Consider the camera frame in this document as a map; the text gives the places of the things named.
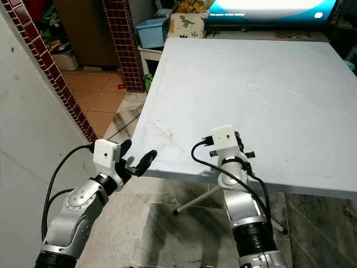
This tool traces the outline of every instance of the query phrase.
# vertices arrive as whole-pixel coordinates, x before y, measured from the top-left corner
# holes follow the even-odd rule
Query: black cable
[[[47,233],[47,214],[48,214],[48,209],[49,209],[49,200],[50,200],[50,195],[51,195],[51,191],[52,191],[52,187],[53,184],[55,182],[55,178],[56,175],[58,173],[58,171],[60,170],[60,168],[63,166],[63,164],[65,163],[65,161],[76,151],[80,150],[80,149],[91,149],[93,147],[93,145],[82,145],[82,146],[78,146],[77,148],[74,148],[73,150],[71,150],[63,159],[62,161],[59,163],[59,165],[56,167],[55,172],[53,173],[51,180],[50,180],[50,184],[49,184],[49,188],[47,189],[47,193],[46,193],[46,199],[45,199],[45,205],[44,205],[44,210],[42,212],[42,222],[41,222],[41,237],[42,237],[42,241],[45,239],[46,237],[46,233]]]
[[[261,179],[259,179],[258,177],[255,177],[255,176],[253,175],[253,176],[254,176],[254,177],[252,177],[253,179],[255,179],[255,180],[259,181],[259,182],[262,182],[263,185],[264,185],[264,187],[263,187],[264,195],[267,194],[267,197],[268,197],[268,198],[266,199],[267,206],[264,205],[264,203],[262,202],[262,200],[260,199],[260,197],[259,197],[249,186],[247,186],[247,184],[245,184],[244,182],[242,182],[241,180],[239,180],[239,179],[238,179],[236,176],[234,176],[232,173],[230,173],[230,172],[228,172],[228,171],[222,169],[222,168],[219,167],[219,166],[216,166],[216,165],[213,165],[213,164],[208,163],[208,162],[206,162],[206,161],[197,159],[196,156],[194,155],[194,152],[195,152],[195,150],[196,150],[197,147],[199,147],[200,145],[204,145],[204,144],[206,144],[206,142],[205,142],[205,141],[201,141],[201,142],[195,144],[195,146],[192,148],[192,150],[191,150],[191,156],[192,156],[193,160],[195,160],[196,162],[201,163],[201,164],[203,164],[203,165],[209,166],[209,167],[211,167],[211,168],[213,168],[213,169],[215,169],[215,170],[217,170],[217,171],[219,171],[219,172],[224,173],[225,175],[231,177],[231,178],[234,179],[237,183],[239,183],[245,190],[247,190],[247,191],[253,196],[254,200],[258,202],[259,206],[262,208],[263,213],[264,213],[264,214],[266,215],[266,217],[267,217],[268,225],[270,226],[270,228],[271,228],[271,230],[272,230],[271,214],[270,214],[270,211],[268,211],[268,208],[270,209],[269,196],[268,196],[267,188],[266,188],[264,182],[263,182]]]
[[[140,116],[141,113],[139,113],[137,116],[134,117],[134,119],[132,119],[129,123],[127,123],[124,127],[122,127],[121,129],[119,129],[116,133],[114,133],[113,135],[111,135],[107,140],[110,141],[110,139],[112,137],[114,137],[116,134],[118,134],[120,131],[122,131],[123,129],[127,128],[127,126],[129,126],[136,118],[138,118]]]
[[[266,200],[266,207],[267,207],[267,218],[271,220],[272,216],[271,216],[271,211],[270,211],[270,201],[269,201],[269,194],[268,194],[268,189],[267,189],[267,186],[266,184],[258,177],[256,177],[253,173],[248,173],[248,175],[254,179],[254,180],[257,180],[260,185],[262,186],[263,188],[263,192],[264,192],[264,198]]]
[[[48,218],[48,216],[49,216],[49,210],[50,210],[50,207],[51,207],[52,202],[53,202],[57,197],[59,197],[60,195],[65,194],[65,193],[69,193],[69,192],[71,192],[71,191],[73,191],[73,190],[74,190],[74,189],[66,189],[66,190],[59,191],[58,193],[55,193],[55,194],[53,195],[53,197],[50,198],[49,203],[47,204],[46,211],[45,211],[46,221],[47,221],[47,218]]]

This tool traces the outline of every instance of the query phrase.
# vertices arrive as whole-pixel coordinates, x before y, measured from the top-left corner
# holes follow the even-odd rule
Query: blue plastic bin
[[[163,42],[168,33],[168,18],[155,18],[144,21],[135,28],[139,32],[141,47],[151,49],[163,46]]]

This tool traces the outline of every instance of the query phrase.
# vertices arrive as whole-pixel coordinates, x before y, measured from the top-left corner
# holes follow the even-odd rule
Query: white table
[[[327,43],[169,39],[131,152],[158,150],[148,176],[212,183],[191,148],[232,124],[270,190],[357,198],[356,116],[357,78]]]

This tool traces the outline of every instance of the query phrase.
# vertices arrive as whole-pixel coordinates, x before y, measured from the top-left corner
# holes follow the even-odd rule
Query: monitor screen
[[[326,23],[337,0],[215,0],[208,25],[311,25]]]

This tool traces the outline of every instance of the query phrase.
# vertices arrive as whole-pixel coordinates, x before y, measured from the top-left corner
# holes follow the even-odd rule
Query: marble floor
[[[143,107],[144,93],[127,93],[104,138],[130,138],[137,120],[123,125]],[[222,209],[221,191],[177,216],[172,210],[214,185],[161,178],[132,178],[114,193],[93,226],[78,262],[79,268],[109,267],[238,267],[238,254]],[[274,218],[287,225],[284,194],[271,195]],[[274,234],[277,246],[291,264],[289,235]]]
[[[357,201],[286,194],[293,263],[357,268]]]

